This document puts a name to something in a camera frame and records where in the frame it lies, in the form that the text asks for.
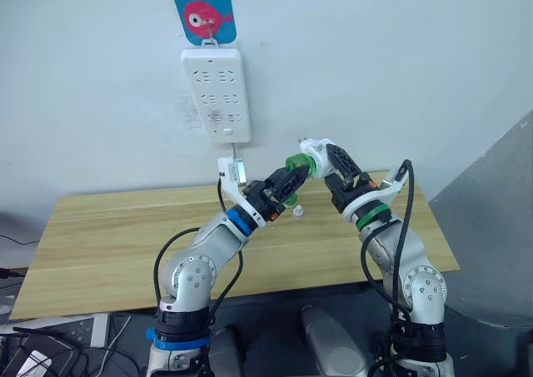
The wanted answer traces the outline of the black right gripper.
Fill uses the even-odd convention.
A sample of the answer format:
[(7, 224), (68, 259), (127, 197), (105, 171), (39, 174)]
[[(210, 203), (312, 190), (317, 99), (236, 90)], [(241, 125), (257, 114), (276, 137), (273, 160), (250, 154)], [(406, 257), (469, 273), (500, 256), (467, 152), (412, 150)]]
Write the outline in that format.
[(355, 199), (378, 189), (370, 175), (367, 172), (361, 173), (359, 166), (343, 148), (327, 144), (326, 154), (328, 161), (341, 175), (331, 174), (324, 178), (326, 187), (331, 193), (331, 203), (339, 213), (342, 213)]

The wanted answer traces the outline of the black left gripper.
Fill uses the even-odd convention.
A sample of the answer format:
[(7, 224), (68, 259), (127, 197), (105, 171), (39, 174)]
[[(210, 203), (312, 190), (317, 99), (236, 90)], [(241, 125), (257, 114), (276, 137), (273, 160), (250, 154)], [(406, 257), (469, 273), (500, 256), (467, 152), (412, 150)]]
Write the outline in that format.
[(308, 165), (292, 169), (281, 167), (264, 181), (252, 181), (243, 189), (243, 194), (265, 222), (274, 221), (285, 210), (285, 206), (296, 204), (296, 192), (308, 175)]

